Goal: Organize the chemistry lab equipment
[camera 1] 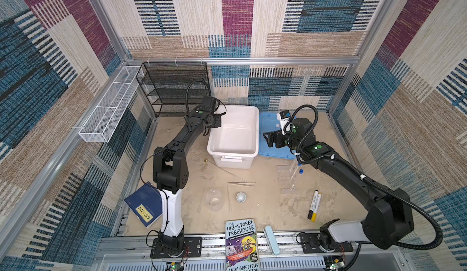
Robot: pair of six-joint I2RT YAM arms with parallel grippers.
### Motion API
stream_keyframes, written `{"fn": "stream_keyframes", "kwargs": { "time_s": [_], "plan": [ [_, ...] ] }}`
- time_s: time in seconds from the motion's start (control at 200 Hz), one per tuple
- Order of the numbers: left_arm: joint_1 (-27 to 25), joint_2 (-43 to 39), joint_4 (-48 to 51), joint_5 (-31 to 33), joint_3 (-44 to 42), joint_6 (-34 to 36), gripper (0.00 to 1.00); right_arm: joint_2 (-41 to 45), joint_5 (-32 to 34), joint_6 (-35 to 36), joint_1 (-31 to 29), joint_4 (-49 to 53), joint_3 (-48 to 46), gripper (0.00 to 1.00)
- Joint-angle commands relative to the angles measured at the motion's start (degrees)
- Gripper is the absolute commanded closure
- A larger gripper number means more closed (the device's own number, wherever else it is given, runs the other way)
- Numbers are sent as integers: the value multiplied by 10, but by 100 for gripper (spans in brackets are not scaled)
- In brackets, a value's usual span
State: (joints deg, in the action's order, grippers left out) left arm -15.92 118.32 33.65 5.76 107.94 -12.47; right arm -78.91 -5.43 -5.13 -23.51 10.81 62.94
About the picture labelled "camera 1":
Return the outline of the blue capped test tube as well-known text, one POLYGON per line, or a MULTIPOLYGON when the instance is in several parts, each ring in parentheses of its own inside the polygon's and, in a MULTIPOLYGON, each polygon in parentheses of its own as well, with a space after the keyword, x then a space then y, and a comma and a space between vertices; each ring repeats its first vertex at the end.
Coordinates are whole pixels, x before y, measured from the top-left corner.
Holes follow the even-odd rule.
POLYGON ((299 175, 301 175, 302 169, 301 169, 301 164, 298 163, 297 160, 293 160, 293 163, 291 164, 291 167, 289 169, 289 186, 288 188, 290 190, 295 190, 295 183, 299 175))

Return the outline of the white plastic storage bin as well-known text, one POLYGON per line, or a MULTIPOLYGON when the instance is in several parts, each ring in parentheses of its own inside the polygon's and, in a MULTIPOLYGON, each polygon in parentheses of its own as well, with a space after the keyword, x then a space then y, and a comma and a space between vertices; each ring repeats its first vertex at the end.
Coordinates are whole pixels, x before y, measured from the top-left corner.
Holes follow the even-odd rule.
POLYGON ((221 127, 210 130, 208 153, 220 168, 248 170, 259 153, 259 109, 227 105, 221 127))

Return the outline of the clear test tube rack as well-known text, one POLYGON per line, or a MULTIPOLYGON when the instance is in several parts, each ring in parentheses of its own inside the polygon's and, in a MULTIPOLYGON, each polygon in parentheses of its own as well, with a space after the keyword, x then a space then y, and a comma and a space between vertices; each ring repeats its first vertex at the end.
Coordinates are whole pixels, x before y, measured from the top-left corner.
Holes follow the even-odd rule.
POLYGON ((290 190, 289 186, 289 169, 290 165, 278 165, 276 167, 277 170, 277 179, 280 185, 280 192, 282 194, 292 194, 295 193, 297 190, 290 190))

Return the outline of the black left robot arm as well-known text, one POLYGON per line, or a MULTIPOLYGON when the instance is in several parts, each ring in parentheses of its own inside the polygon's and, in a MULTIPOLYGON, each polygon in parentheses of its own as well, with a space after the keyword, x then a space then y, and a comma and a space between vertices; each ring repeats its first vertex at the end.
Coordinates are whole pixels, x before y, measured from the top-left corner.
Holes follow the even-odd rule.
POLYGON ((200 134, 221 126, 221 116, 226 114, 217 113, 221 105, 215 97, 203 97, 201 104, 184 116, 185 124, 174 139, 154 151, 153 181, 162 199, 162 227, 156 246, 164 250, 177 254, 184 250, 181 196, 189 179, 187 153, 200 134))

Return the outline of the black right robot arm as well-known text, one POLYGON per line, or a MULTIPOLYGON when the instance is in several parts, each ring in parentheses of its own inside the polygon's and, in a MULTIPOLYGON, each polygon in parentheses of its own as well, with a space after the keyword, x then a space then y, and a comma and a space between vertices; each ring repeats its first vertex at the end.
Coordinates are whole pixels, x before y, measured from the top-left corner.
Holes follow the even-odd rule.
POLYGON ((332 241, 355 241, 371 243, 384 250, 393 245, 411 250, 431 250, 442 243, 443 231, 428 212, 411 202, 402 189, 392 190, 380 184, 342 158, 334 148, 317 141, 314 126, 308 119, 298 118, 287 123, 286 131, 265 132, 263 138, 268 147, 287 147, 295 154, 298 163, 311 165, 334 179, 367 210, 362 221, 334 220, 322 226, 320 231, 325 245, 332 241), (413 211, 433 227, 435 238, 430 243, 414 245, 401 242, 415 228, 413 211))

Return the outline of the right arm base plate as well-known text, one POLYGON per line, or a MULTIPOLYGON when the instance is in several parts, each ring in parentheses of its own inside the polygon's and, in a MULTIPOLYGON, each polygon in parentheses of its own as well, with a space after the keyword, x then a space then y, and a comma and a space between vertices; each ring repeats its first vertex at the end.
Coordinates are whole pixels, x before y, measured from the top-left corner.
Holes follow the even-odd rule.
POLYGON ((319 233, 300 232, 296 236, 296 241, 305 254, 352 253, 354 251, 352 244, 348 242, 331 243, 330 246, 324 247, 319 233))

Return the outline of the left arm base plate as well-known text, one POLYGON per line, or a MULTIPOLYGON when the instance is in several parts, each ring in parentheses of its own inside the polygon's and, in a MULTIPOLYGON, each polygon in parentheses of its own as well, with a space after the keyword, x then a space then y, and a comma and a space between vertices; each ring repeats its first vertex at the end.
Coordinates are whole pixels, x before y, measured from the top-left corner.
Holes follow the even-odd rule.
POLYGON ((198 258, 201 256, 203 239, 200 236, 182 238, 156 238, 153 241, 150 258, 198 258))

